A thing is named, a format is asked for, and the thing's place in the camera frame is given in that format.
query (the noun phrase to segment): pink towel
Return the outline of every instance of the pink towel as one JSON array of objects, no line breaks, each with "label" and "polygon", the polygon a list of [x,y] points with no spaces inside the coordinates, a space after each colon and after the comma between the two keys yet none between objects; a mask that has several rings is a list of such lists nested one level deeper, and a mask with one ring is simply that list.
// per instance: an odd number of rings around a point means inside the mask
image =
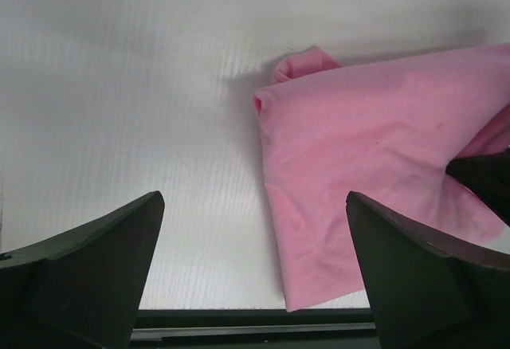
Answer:
[{"label": "pink towel", "polygon": [[510,143],[510,44],[343,68],[315,48],[273,83],[255,105],[287,310],[363,289],[350,190],[475,244],[503,231],[445,167]]}]

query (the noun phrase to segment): white table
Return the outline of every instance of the white table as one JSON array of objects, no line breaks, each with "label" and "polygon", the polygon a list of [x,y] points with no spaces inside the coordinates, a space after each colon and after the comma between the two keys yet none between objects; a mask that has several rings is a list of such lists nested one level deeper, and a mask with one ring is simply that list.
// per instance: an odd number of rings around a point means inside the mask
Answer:
[{"label": "white table", "polygon": [[[508,41],[510,0],[0,0],[2,251],[159,189],[141,308],[283,308],[252,92],[340,61]],[[510,236],[495,243],[510,250]],[[322,307],[367,306],[363,292]]]}]

